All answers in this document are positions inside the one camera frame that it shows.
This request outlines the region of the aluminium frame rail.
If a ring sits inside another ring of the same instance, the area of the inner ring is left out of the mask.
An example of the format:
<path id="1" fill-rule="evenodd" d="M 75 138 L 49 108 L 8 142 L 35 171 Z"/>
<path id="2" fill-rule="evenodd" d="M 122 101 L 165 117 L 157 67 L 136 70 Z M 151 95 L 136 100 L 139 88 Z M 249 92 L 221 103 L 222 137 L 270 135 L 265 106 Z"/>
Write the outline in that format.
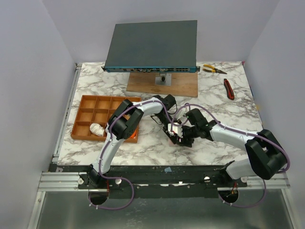
<path id="1" fill-rule="evenodd" d="M 71 112 L 71 105 L 72 105 L 75 91 L 77 88 L 78 79 L 79 79 L 79 76 L 81 73 L 81 67 L 82 67 L 81 63 L 76 64 L 76 70 L 74 73 L 74 78 L 73 78 L 70 94 L 69 94 L 68 101 L 66 104 L 63 121 L 61 124 L 59 136 L 56 141 L 51 163 L 49 166 L 49 167 L 55 166 L 55 172 L 42 172 L 39 186 L 38 186 L 38 191 L 40 191 L 40 192 L 43 192 L 43 191 L 51 192 L 51 191 L 58 191 L 58 190 L 64 191 L 65 189 L 70 189 L 70 185 L 68 184 L 69 182 L 75 183 L 75 181 L 72 181 L 70 178 L 68 178 L 67 180 L 64 180 L 68 175 L 63 172 L 62 168 L 57 167 L 57 163 L 58 163 L 58 158 L 59 158 L 60 151 L 61 151 L 62 141 L 65 136 L 66 127 L 67 127 L 67 123 L 69 120 L 69 115 Z"/>

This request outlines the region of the orange rolled cloth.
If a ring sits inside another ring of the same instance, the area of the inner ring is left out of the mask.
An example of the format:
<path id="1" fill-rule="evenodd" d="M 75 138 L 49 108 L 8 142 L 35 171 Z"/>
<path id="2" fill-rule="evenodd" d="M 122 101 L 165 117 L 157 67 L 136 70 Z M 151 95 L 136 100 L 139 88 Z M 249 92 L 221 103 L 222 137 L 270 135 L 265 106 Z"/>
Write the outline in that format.
<path id="1" fill-rule="evenodd" d="M 137 133 L 138 133 L 138 128 L 136 128 L 136 130 L 134 131 L 134 133 L 130 136 L 131 139 L 134 139 L 137 137 Z"/>

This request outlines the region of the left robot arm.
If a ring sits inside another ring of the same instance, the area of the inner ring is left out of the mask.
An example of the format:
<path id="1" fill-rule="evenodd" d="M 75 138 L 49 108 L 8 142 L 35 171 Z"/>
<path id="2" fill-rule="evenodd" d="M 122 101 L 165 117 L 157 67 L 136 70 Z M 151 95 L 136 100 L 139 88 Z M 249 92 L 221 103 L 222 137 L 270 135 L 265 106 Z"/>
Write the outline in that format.
<path id="1" fill-rule="evenodd" d="M 176 100 L 170 94 L 165 98 L 155 95 L 151 99 L 140 102 L 123 100 L 107 122 L 106 140 L 99 157 L 91 165 L 89 183 L 94 188 L 102 188 L 105 185 L 106 177 L 104 174 L 110 170 L 116 152 L 121 144 L 136 131 L 143 117 L 155 115 L 161 124 L 167 126 L 172 120 L 168 110 L 175 105 Z"/>

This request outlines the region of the grey metal stand bracket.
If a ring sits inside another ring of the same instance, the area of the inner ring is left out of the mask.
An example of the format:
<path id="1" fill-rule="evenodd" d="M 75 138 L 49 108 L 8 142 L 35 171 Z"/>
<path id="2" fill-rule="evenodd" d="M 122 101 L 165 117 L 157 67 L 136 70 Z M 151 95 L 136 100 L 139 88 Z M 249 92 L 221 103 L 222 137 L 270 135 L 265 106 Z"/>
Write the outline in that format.
<path id="1" fill-rule="evenodd" d="M 163 85 L 163 86 L 171 86 L 172 74 L 171 73 L 159 73 L 155 77 L 155 84 Z"/>

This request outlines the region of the network switch grey blue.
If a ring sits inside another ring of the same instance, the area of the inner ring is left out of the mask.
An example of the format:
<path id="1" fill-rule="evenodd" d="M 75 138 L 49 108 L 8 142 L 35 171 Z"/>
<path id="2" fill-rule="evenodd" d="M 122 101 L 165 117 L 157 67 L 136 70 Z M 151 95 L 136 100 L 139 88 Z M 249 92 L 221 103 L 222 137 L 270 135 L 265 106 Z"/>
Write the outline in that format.
<path id="1" fill-rule="evenodd" d="M 197 21 L 121 23 L 102 69 L 108 73 L 195 73 Z"/>

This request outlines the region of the yellow handled pliers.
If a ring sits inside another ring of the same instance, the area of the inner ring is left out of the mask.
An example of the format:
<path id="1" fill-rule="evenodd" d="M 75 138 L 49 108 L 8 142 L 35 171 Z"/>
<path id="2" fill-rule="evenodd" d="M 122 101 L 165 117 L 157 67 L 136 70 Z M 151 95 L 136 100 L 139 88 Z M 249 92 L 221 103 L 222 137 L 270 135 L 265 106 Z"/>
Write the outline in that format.
<path id="1" fill-rule="evenodd" d="M 215 67 L 213 67 L 212 65 L 209 64 L 204 64 L 203 65 L 203 71 L 207 72 L 207 73 L 219 73 L 219 74 L 227 74 L 226 72 L 219 70 Z"/>

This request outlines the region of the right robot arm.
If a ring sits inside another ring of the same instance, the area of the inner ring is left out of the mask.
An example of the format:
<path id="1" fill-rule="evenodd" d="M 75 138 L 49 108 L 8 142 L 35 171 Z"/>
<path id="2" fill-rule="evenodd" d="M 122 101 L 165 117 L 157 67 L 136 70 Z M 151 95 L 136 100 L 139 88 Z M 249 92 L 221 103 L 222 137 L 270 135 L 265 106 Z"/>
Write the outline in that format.
<path id="1" fill-rule="evenodd" d="M 190 126 L 179 126 L 178 123 L 168 126 L 170 134 L 177 137 L 179 144 L 191 147 L 194 139 L 202 138 L 229 144 L 247 153 L 246 159 L 234 160 L 224 166 L 219 181 L 225 187 L 230 187 L 242 177 L 258 176 L 270 180 L 288 165 L 283 149 L 269 130 L 246 132 L 224 126 L 215 120 L 207 121 L 197 108 L 187 112 L 186 118 Z"/>

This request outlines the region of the brown compartment tray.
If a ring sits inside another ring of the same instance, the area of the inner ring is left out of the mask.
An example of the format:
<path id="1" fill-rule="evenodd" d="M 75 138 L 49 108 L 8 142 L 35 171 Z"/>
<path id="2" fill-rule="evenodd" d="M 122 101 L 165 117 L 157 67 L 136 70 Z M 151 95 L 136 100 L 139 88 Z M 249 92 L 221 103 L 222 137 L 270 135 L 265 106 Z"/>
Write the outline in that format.
<path id="1" fill-rule="evenodd" d="M 100 141 L 106 140 L 106 133 L 97 136 L 90 131 L 91 124 L 106 127 L 107 121 L 125 99 L 140 102 L 140 97 L 83 95 L 74 121 L 71 137 L 75 140 Z"/>

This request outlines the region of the pink navy-trimmed underwear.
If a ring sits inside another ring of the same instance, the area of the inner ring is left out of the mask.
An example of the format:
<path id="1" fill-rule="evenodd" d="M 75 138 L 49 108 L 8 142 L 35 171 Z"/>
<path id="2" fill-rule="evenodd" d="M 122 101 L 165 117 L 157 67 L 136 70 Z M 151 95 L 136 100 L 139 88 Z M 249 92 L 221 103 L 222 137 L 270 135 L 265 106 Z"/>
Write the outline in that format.
<path id="1" fill-rule="evenodd" d="M 175 144 L 170 139 L 168 140 L 168 144 L 169 144 L 170 147 L 175 146 Z"/>

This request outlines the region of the black mounting rail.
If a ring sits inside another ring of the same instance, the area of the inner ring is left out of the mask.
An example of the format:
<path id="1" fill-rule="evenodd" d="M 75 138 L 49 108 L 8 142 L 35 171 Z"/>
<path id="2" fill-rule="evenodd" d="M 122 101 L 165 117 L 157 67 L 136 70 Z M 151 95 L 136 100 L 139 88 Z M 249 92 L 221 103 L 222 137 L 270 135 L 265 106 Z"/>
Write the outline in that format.
<path id="1" fill-rule="evenodd" d="M 101 177 L 88 167 L 79 173 L 78 188 L 95 198 L 217 198 L 218 190 L 246 187 L 232 180 L 222 166 L 111 166 Z"/>

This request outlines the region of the red black utility knife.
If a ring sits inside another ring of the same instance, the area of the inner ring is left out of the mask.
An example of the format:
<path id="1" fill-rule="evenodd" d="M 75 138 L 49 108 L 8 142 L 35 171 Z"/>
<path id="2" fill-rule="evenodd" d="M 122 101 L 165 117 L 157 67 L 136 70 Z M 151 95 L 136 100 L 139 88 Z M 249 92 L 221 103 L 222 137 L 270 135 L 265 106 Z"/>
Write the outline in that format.
<path id="1" fill-rule="evenodd" d="M 227 98 L 230 100 L 234 100 L 235 95 L 234 95 L 233 89 L 232 89 L 229 81 L 226 78 L 224 79 L 224 87 L 226 89 Z"/>

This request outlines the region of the white pink-trimmed underwear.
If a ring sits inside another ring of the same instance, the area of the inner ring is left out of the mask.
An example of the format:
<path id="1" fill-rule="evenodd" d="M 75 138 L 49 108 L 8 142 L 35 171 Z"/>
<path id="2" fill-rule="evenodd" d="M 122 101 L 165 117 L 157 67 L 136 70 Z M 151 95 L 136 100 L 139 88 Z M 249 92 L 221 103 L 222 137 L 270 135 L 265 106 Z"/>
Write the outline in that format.
<path id="1" fill-rule="evenodd" d="M 104 136 L 105 128 L 98 123 L 92 123 L 90 125 L 90 132 L 96 136 Z"/>

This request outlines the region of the wooden base board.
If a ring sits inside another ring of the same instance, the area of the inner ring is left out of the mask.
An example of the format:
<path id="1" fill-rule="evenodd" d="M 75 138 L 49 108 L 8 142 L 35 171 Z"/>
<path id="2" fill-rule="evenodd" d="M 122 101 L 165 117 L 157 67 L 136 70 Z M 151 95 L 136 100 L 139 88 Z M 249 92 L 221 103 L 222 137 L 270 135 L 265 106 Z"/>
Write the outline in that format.
<path id="1" fill-rule="evenodd" d="M 198 73 L 131 73 L 126 90 L 146 94 L 198 96 Z"/>

